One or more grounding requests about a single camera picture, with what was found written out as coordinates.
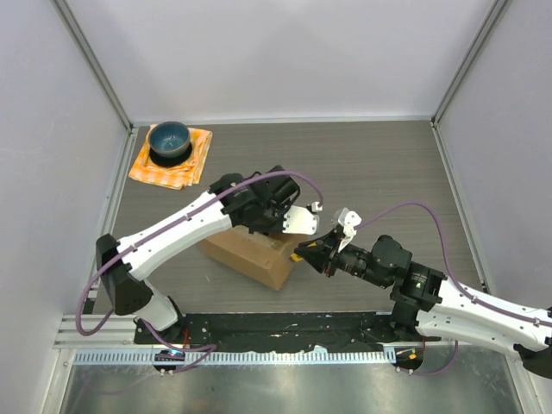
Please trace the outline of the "brown cardboard express box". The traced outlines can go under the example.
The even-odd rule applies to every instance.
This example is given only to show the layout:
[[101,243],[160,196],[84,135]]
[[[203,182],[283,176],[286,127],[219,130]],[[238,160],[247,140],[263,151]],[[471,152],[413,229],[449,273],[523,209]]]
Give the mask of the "brown cardboard express box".
[[296,261],[294,248],[307,235],[250,234],[243,226],[209,236],[198,243],[200,250],[227,267],[279,291]]

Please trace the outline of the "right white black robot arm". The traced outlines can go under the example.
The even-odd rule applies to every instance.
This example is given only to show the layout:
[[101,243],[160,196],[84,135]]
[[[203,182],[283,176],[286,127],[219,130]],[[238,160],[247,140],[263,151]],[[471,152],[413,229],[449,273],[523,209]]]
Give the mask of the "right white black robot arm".
[[525,370],[551,376],[551,312],[479,292],[412,259],[389,235],[369,250],[341,245],[337,231],[298,244],[295,255],[318,273],[336,271],[390,289],[389,328],[401,341],[413,337],[466,342],[521,361]]

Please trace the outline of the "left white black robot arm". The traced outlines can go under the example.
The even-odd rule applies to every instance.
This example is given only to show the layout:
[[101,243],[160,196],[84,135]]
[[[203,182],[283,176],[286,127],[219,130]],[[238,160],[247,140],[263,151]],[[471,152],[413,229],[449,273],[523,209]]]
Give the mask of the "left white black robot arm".
[[120,239],[100,236],[95,277],[110,302],[108,313],[139,317],[162,342],[177,342],[184,332],[178,307],[148,277],[187,248],[235,227],[251,233],[314,234],[317,218],[295,204],[300,194],[295,178],[281,166],[248,178],[227,173],[186,207],[140,232]]

